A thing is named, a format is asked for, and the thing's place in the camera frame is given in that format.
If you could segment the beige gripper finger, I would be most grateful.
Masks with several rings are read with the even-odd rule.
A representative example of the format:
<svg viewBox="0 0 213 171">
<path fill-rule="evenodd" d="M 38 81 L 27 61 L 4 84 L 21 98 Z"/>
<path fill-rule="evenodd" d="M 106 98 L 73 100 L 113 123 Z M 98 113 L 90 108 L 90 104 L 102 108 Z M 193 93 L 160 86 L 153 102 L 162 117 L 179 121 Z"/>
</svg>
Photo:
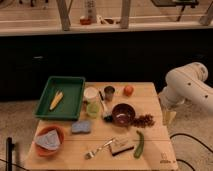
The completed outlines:
<svg viewBox="0 0 213 171">
<path fill-rule="evenodd" d="M 169 110 L 169 109 L 166 109 L 166 108 L 164 108 L 162 110 L 162 113 L 163 113 L 163 124 L 164 125 L 171 124 L 173 119 L 176 116 L 176 112 L 175 111 L 172 111 L 172 110 Z"/>
</svg>

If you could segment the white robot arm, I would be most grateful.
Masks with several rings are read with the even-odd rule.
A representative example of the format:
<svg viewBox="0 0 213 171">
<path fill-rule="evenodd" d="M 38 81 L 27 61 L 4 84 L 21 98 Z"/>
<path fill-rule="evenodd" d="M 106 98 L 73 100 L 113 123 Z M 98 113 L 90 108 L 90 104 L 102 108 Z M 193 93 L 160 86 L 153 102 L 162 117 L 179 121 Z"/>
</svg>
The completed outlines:
<svg viewBox="0 0 213 171">
<path fill-rule="evenodd" d="M 172 122 L 176 116 L 174 108 L 185 100 L 213 114 L 213 88 L 205 84 L 207 78 L 207 67 L 200 62 L 174 68 L 166 74 L 166 86 L 158 94 L 164 125 Z"/>
</svg>

